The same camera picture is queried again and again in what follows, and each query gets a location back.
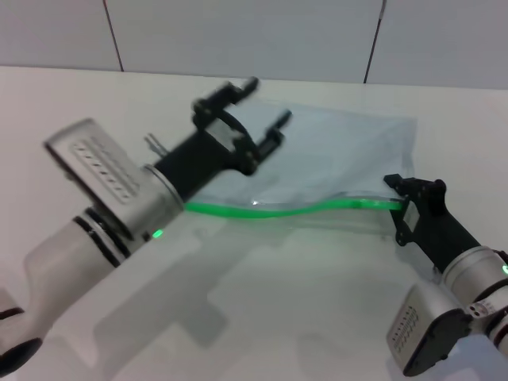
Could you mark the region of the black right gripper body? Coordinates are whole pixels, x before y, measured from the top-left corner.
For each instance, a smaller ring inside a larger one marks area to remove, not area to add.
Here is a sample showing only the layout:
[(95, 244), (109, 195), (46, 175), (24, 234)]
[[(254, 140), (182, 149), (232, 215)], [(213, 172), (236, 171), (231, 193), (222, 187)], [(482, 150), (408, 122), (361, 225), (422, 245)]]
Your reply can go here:
[(414, 204), (419, 214), (410, 236), (443, 273), (456, 257), (480, 243), (450, 214), (445, 205), (445, 192), (417, 192)]

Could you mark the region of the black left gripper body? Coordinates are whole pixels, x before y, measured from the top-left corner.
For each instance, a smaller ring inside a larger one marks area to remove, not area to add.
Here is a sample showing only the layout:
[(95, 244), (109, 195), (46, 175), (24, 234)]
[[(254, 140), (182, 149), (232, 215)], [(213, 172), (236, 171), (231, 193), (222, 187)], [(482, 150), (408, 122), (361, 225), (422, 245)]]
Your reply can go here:
[(156, 162), (155, 169), (175, 188), (183, 201), (193, 198), (223, 171), (252, 175), (259, 164), (259, 149), (227, 104), (218, 107), (196, 102), (192, 121), (196, 128), (186, 140)]

